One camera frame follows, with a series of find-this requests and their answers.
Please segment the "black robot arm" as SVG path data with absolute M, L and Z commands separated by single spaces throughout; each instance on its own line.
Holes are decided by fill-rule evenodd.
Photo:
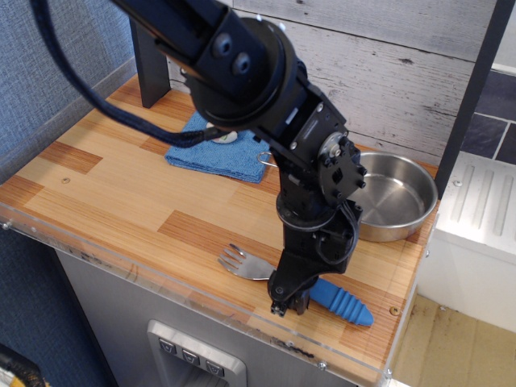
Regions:
M 286 34 L 217 1 L 121 1 L 184 71 L 197 111 L 218 129 L 249 130 L 277 163 L 284 249 L 268 281 L 272 312 L 302 314 L 325 273 L 343 273 L 358 241 L 365 185 L 345 118 L 308 79 Z

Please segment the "dark grey arm base post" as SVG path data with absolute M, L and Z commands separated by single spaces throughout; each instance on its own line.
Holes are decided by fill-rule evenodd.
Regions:
M 170 91 L 168 61 L 144 28 L 132 19 L 130 27 L 142 105 L 151 108 Z

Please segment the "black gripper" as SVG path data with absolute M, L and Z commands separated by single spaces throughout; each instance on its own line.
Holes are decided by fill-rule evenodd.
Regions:
M 273 300 L 271 313 L 284 316 L 288 309 L 302 315 L 310 304 L 310 287 L 326 273 L 344 273 L 359 241 L 361 207 L 345 201 L 314 221 L 286 210 L 284 248 L 276 272 L 268 280 Z

